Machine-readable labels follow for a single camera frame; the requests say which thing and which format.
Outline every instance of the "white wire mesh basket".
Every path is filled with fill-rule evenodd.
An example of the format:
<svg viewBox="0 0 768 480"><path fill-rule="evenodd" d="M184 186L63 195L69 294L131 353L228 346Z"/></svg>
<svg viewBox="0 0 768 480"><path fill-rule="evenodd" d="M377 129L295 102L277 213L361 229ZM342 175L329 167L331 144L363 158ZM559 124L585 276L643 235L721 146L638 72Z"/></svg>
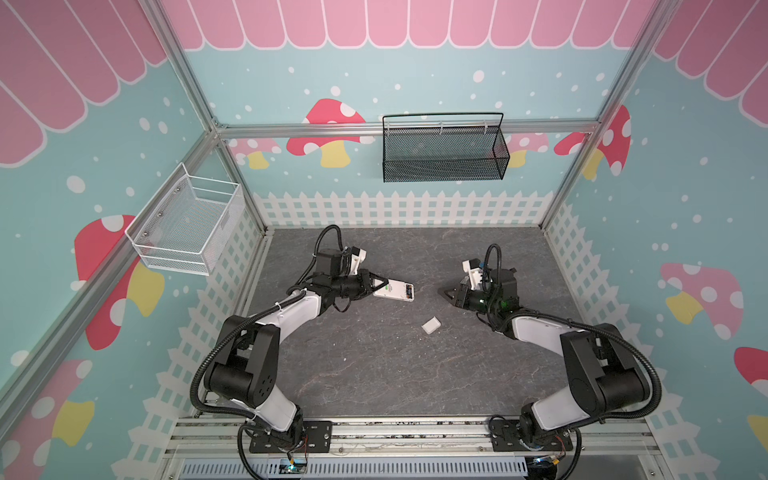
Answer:
<svg viewBox="0 0 768 480"><path fill-rule="evenodd" d="M149 268L210 275L244 210L239 184L179 164L125 234Z"/></svg>

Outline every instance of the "black wire mesh basket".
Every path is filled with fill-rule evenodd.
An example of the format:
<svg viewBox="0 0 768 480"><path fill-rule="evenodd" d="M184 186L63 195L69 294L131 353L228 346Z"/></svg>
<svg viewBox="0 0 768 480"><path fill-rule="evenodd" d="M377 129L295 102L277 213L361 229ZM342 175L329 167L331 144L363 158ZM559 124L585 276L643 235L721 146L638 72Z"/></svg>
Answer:
<svg viewBox="0 0 768 480"><path fill-rule="evenodd" d="M496 112L385 115L384 181L503 179L509 162L503 119Z"/></svg>

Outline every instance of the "vent grille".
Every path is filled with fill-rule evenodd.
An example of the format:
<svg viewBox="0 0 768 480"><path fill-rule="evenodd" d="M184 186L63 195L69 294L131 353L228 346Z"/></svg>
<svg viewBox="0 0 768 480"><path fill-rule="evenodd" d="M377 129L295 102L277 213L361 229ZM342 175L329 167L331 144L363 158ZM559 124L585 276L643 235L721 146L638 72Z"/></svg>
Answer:
<svg viewBox="0 0 768 480"><path fill-rule="evenodd" d="M311 458L304 475L280 474L281 458L251 460L268 478L509 478L528 474L522 457ZM188 459L179 480L250 480L237 458Z"/></svg>

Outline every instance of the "painted mushroom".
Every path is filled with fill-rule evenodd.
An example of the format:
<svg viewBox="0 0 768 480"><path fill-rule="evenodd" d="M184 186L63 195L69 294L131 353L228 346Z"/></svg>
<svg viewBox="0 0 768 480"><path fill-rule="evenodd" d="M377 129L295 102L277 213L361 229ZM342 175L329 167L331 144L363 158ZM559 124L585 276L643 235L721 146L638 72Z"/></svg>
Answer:
<svg viewBox="0 0 768 480"><path fill-rule="evenodd" d="M78 278L72 283L79 289L91 278L104 258L112 251L123 236L123 228L133 217L114 215L88 224L74 239L74 260L78 267ZM128 267L127 272L111 291L104 304L85 327L88 344L94 350L110 346L120 333L125 314L126 299L133 301L143 316L149 316L165 288L162 273L149 270L139 259Z"/></svg>
<svg viewBox="0 0 768 480"><path fill-rule="evenodd" d="M263 152L279 154L282 152L277 142L271 138L233 138L229 141L232 155L235 156L237 164L245 165L245 159L248 159L248 166L254 170L263 170L270 166L266 161Z"/></svg>
<svg viewBox="0 0 768 480"><path fill-rule="evenodd" d="M621 105L608 130L603 134L598 147L587 160L587 164L581 172L584 178L594 180L597 177L598 166L603 158L608 161L608 166L614 176L620 174L624 165L627 164L631 135L632 123L629 110ZM554 146L554 152L557 155L573 154L581 148L584 137L584 134L578 132L570 134Z"/></svg>
<svg viewBox="0 0 768 480"><path fill-rule="evenodd" d="M680 294L667 298L667 306L681 323L689 325L706 311L717 335L728 340L741 326L744 300L736 277L727 270L707 266L665 263L659 286L667 284Z"/></svg>
<svg viewBox="0 0 768 480"><path fill-rule="evenodd" d="M91 360L63 362L40 396L2 446L5 480L36 480L48 461L51 440L70 447L78 444L93 419L93 402L75 403L67 398L91 371Z"/></svg>
<svg viewBox="0 0 768 480"><path fill-rule="evenodd" d="M354 108L338 100L319 100L302 121L304 124L364 124L365 119ZM320 165L326 168L343 168L351 161L344 149L345 141L371 144L373 137L319 137L291 138L287 149L291 154L302 156L318 148L323 152Z"/></svg>
<svg viewBox="0 0 768 480"><path fill-rule="evenodd" d="M768 352L743 346L733 354L733 363L751 386L768 396Z"/></svg>
<svg viewBox="0 0 768 480"><path fill-rule="evenodd" d="M546 134L511 134L507 136L507 148L509 149L507 167L522 167L525 165L526 152L544 153L549 150L549 138Z"/></svg>

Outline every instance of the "black cable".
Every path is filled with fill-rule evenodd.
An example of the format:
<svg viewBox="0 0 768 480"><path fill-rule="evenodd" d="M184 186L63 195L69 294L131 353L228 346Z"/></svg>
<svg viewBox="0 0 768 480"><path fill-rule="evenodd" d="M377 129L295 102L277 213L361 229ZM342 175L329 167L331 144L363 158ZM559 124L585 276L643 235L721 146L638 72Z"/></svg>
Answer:
<svg viewBox="0 0 768 480"><path fill-rule="evenodd" d="M568 468L565 469L563 475L557 480L566 480L566 478L570 477L571 473L573 473L576 469L576 464L578 463L579 457L581 457L581 430L578 428L574 428L573 430L576 432L576 449L574 450L574 459L571 460L571 464L568 466Z"/></svg>

